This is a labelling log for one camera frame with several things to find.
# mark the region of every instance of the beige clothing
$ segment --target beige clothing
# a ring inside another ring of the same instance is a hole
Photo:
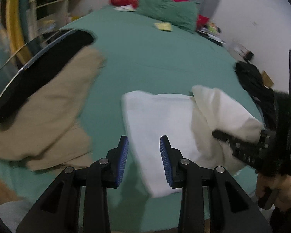
[[[90,138],[76,119],[103,61],[97,50],[84,47],[13,117],[0,123],[0,158],[28,157],[31,170],[69,165],[71,160],[77,168],[89,166]]]

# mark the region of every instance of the green bed sheet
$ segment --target green bed sheet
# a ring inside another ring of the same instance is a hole
[[[223,47],[175,26],[172,32],[159,31],[155,22],[107,6],[66,26],[93,32],[97,36],[93,46],[107,58],[80,115],[82,126],[92,138],[94,160],[104,157],[125,134],[121,96],[134,90],[189,95],[197,84],[216,87],[261,120],[258,109],[237,80],[235,60]],[[34,202],[55,175],[30,172],[22,162],[0,161],[0,177],[20,196]],[[247,193],[254,191],[257,177],[253,169],[245,167],[234,177]],[[111,229],[142,232],[177,227],[180,203],[180,193],[149,197],[130,152],[123,182],[117,190],[108,190]]]

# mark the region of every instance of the yellow package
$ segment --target yellow package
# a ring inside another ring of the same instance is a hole
[[[154,25],[161,31],[172,32],[171,23],[154,23]]]

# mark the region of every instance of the yellow curtain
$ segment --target yellow curtain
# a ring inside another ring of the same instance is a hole
[[[6,0],[5,20],[13,54],[25,44],[19,19],[19,0]],[[24,47],[17,57],[24,65],[32,58],[32,55],[28,47]]]

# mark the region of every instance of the green pillow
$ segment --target green pillow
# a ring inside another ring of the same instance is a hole
[[[138,0],[137,13],[179,28],[194,32],[198,14],[196,2],[174,2],[172,0]]]

